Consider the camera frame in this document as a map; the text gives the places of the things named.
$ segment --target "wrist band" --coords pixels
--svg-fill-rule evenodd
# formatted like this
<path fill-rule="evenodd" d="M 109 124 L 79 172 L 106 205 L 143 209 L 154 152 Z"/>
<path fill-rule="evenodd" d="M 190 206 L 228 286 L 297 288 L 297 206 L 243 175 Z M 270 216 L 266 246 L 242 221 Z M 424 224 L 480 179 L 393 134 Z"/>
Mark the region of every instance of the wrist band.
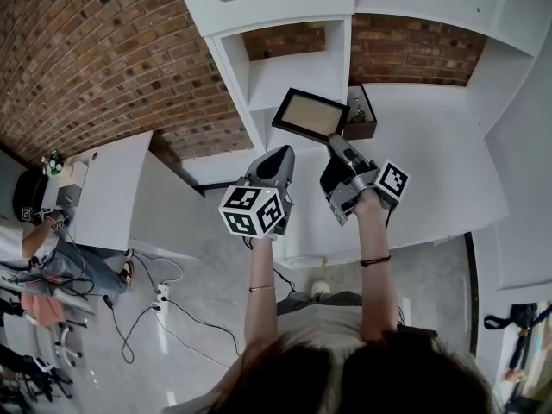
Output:
<path fill-rule="evenodd" d="M 378 258 L 378 259 L 371 259 L 371 260 L 361 260 L 361 265 L 363 267 L 368 267 L 373 264 L 381 264 L 383 262 L 388 262 L 391 259 L 391 255 L 385 257 L 385 258 Z"/>
<path fill-rule="evenodd" d="M 256 292 L 257 290 L 276 290 L 275 286 L 252 286 L 249 288 L 249 292 Z"/>

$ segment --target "concrete floor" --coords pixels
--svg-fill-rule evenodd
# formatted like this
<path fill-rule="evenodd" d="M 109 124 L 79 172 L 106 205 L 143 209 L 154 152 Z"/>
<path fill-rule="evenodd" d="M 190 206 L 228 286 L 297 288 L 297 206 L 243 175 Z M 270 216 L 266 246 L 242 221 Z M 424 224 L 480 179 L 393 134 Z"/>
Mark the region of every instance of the concrete floor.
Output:
<path fill-rule="evenodd" d="M 208 219 L 220 220 L 216 206 L 221 196 L 221 191 L 208 192 L 207 200 L 212 204 Z M 250 252 L 241 238 L 227 234 L 222 223 L 217 228 L 220 231 L 204 243 L 201 261 L 179 260 L 184 278 L 170 285 L 170 299 L 194 317 L 233 331 L 242 351 Z M 436 329 L 448 349 L 466 354 L 471 310 L 463 238 L 437 246 L 401 248 L 394 250 L 392 256 L 399 302 L 410 325 Z M 178 276 L 178 269 L 164 261 L 146 263 L 155 283 Z M 295 282 L 298 290 L 306 290 L 313 279 L 326 279 L 335 292 L 360 290 L 358 266 L 279 270 Z M 276 280 L 277 297 L 284 298 L 289 287 Z M 151 414 L 202 395 L 223 376 L 223 366 L 184 348 L 158 325 L 151 311 L 143 316 L 129 339 L 135 362 L 127 365 L 110 310 L 101 298 L 91 299 L 96 301 L 97 314 L 88 317 L 88 329 L 73 333 L 84 353 L 71 370 L 74 400 L 59 398 L 55 404 L 41 404 L 38 412 Z M 124 334 L 154 300 L 144 268 L 135 262 L 132 288 L 119 299 L 115 311 Z M 174 305 L 162 322 L 186 345 L 220 364 L 229 367 L 235 360 L 234 344 L 228 334 L 194 323 Z"/>

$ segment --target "power strip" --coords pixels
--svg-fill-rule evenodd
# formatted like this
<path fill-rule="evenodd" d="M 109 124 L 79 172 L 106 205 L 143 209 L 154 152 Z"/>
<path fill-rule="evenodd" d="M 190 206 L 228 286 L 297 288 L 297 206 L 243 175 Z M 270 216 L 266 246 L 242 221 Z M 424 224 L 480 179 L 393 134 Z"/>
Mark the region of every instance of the power strip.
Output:
<path fill-rule="evenodd" d="M 157 300 L 155 303 L 160 307 L 160 310 L 157 310 L 158 313 L 166 315 L 169 312 L 169 285 L 166 284 L 158 284 L 157 290 L 159 291 L 157 294 Z"/>

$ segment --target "person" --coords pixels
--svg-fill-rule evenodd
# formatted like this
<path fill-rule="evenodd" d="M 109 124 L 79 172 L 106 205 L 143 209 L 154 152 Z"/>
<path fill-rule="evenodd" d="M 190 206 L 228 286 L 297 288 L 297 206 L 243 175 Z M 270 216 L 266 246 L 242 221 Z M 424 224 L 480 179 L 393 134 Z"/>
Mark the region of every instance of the person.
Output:
<path fill-rule="evenodd" d="M 361 258 L 368 261 L 362 262 L 368 264 L 362 295 L 300 294 L 276 303 L 272 242 L 255 240 L 245 352 L 210 392 L 164 414 L 492 412 L 489 391 L 475 371 L 434 338 L 398 329 L 377 195 L 363 191 L 354 213 Z"/>
<path fill-rule="evenodd" d="M 51 284 L 78 277 L 78 281 L 93 282 L 96 289 L 105 292 L 127 291 L 134 270 L 132 264 L 125 262 L 122 271 L 115 273 L 104 262 L 123 252 L 76 246 L 63 241 L 53 228 L 62 218 L 61 212 L 54 210 L 35 227 L 31 223 L 14 223 L 0 216 L 0 285 L 17 289 L 28 285 L 32 286 L 32 289 L 28 288 L 29 292 L 49 294 L 50 287 L 44 277 Z M 43 266 L 42 272 L 39 272 L 39 267 L 25 271 L 33 258 Z"/>

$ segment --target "dark hair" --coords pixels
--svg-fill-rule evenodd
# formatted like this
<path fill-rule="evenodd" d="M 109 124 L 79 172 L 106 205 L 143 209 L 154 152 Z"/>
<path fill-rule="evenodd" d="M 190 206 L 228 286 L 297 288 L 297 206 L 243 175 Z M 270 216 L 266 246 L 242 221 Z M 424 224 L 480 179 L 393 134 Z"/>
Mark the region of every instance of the dark hair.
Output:
<path fill-rule="evenodd" d="M 280 338 L 246 365 L 210 413 L 316 414 L 330 369 L 331 354 L 326 348 L 306 343 L 286 345 Z"/>
<path fill-rule="evenodd" d="M 429 336 L 387 332 L 346 360 L 340 414 L 356 412 L 488 414 L 484 380 Z"/>

